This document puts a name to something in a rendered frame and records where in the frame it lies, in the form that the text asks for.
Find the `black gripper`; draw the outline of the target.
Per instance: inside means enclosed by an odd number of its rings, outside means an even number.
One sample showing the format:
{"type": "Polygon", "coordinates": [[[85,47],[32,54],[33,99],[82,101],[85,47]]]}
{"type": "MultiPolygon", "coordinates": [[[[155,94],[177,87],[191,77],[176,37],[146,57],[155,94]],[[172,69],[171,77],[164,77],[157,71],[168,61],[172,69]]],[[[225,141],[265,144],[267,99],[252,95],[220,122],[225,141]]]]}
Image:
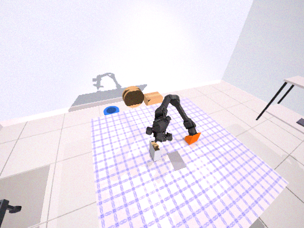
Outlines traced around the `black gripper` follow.
{"type": "MultiPolygon", "coordinates": [[[[167,128],[166,128],[166,129],[167,129],[167,128]]],[[[164,132],[164,131],[166,132],[166,129],[162,129],[161,132],[164,132]]],[[[156,139],[156,136],[157,136],[156,133],[157,133],[157,132],[155,132],[155,131],[153,130],[152,127],[149,127],[149,126],[148,126],[148,127],[146,128],[146,134],[147,134],[147,135],[151,135],[152,133],[153,133],[153,137],[156,139]]],[[[166,137],[168,137],[167,140],[170,141],[170,142],[173,140],[173,136],[172,136],[171,133],[168,133],[168,132],[167,132],[167,133],[166,133],[166,137]]]]}

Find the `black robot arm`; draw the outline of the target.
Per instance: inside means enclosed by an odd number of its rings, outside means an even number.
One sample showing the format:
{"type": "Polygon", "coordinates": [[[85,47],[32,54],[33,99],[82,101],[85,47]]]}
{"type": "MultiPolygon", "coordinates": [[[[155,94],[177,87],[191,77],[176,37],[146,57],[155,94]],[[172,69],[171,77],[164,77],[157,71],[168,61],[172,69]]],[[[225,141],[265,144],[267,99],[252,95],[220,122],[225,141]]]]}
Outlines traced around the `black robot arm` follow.
{"type": "Polygon", "coordinates": [[[161,106],[155,110],[154,121],[152,125],[153,130],[157,132],[155,140],[160,143],[167,141],[168,137],[165,135],[166,132],[161,132],[161,130],[166,129],[171,120],[171,117],[167,116],[167,107],[169,103],[171,103],[171,105],[176,107],[178,110],[178,113],[183,119],[183,125],[185,126],[186,130],[188,130],[189,136],[198,134],[195,129],[196,124],[187,116],[186,112],[180,104],[180,97],[176,94],[168,94],[164,97],[161,106]]]}

